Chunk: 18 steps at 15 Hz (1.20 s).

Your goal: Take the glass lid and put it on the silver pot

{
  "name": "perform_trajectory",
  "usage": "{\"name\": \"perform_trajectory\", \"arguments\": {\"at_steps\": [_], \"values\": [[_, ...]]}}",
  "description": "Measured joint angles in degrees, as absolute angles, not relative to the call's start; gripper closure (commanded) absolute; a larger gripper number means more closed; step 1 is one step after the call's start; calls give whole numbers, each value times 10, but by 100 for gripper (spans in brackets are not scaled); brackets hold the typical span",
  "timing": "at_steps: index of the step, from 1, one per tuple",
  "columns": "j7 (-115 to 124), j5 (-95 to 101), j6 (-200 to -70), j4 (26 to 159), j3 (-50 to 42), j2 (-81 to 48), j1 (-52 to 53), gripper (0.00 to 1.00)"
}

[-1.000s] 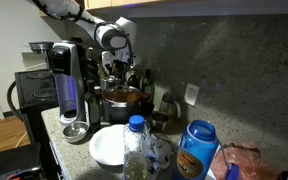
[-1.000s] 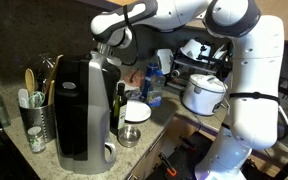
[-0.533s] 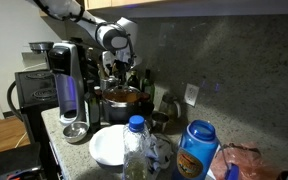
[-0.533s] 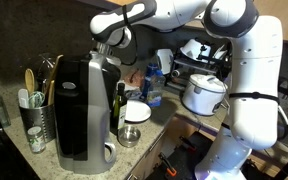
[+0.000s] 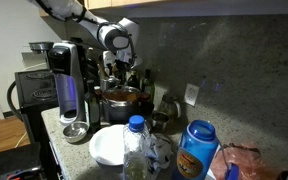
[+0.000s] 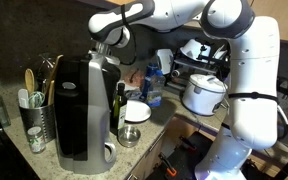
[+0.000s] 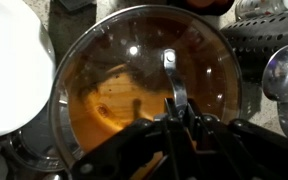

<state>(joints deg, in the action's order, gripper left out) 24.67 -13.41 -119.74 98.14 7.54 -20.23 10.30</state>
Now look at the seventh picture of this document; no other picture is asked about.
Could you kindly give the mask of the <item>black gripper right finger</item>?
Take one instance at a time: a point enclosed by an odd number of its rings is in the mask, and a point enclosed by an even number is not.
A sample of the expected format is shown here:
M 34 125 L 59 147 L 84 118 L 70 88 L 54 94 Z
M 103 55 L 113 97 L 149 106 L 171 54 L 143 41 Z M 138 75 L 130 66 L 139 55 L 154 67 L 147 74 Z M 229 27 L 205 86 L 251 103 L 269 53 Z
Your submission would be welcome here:
M 200 111 L 199 106 L 197 105 L 195 100 L 191 98 L 188 99 L 188 112 L 191 115 L 198 116 L 198 117 L 202 115 L 202 112 Z

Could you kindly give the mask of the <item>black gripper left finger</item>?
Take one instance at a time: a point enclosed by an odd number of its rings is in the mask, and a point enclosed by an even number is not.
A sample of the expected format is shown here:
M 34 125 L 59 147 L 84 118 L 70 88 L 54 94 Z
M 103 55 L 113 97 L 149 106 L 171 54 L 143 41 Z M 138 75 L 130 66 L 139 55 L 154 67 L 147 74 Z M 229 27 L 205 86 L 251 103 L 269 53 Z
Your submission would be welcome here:
M 164 99 L 164 111 L 172 118 L 177 118 L 177 109 L 175 107 L 175 102 L 172 98 Z

